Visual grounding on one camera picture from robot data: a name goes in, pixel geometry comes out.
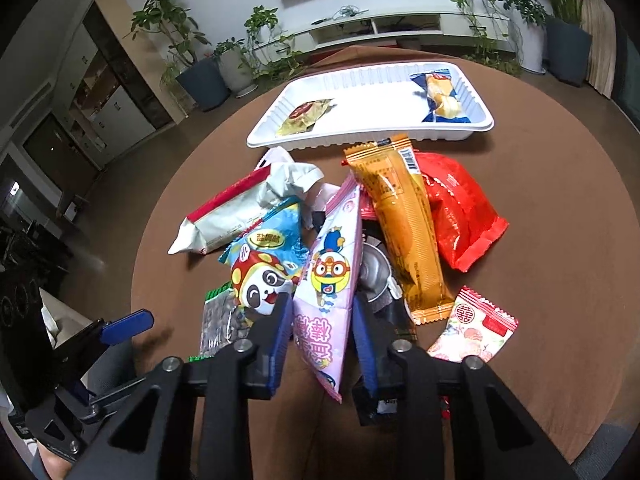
blue-gray plant pot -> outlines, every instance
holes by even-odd
[[[549,72],[560,81],[580,86],[587,75],[591,34],[553,16],[546,20]]]
[[[201,59],[175,79],[203,112],[220,106],[229,97],[229,89],[212,57]]]

metal bolt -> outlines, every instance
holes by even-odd
[[[472,370],[479,370],[484,366],[484,361],[482,361],[482,359],[477,355],[469,355],[465,357],[465,365],[467,365]]]
[[[391,343],[391,346],[396,352],[400,352],[400,353],[408,352],[413,347],[411,342],[407,341],[406,339],[396,339]]]
[[[251,347],[253,345],[254,344],[250,339],[238,339],[238,341],[234,343],[234,350],[236,352],[248,352],[249,350],[251,350]]]
[[[164,361],[162,361],[162,370],[164,370],[165,372],[173,372],[174,370],[178,369],[181,362],[182,361],[180,361],[180,359],[178,359],[177,357],[167,357]]]

tv stand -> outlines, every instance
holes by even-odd
[[[487,36],[497,40],[500,50],[513,50],[504,34],[508,33],[509,19],[503,14],[476,14],[478,26],[486,29]],[[293,50],[312,52],[340,44],[359,41],[382,40],[417,36],[424,43],[464,44],[474,36],[468,19],[458,10],[400,9],[389,12],[362,12],[357,16],[328,20],[309,25],[302,30],[286,30],[292,36]],[[286,55],[286,48],[276,40],[271,40],[254,48],[257,58],[267,63]]]

air vent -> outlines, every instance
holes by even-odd
[[[14,120],[11,121],[12,128],[15,128],[18,123],[22,120],[22,118],[29,113],[29,110],[33,108],[33,105],[36,104],[44,94],[46,94],[49,90],[51,90],[51,82],[47,81],[44,85],[41,86],[40,90],[38,90],[29,102],[25,103],[25,105],[20,109],[20,111],[15,115]]]

brown door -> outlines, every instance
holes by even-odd
[[[63,192],[84,197],[98,170],[49,114],[24,143],[24,149]]]

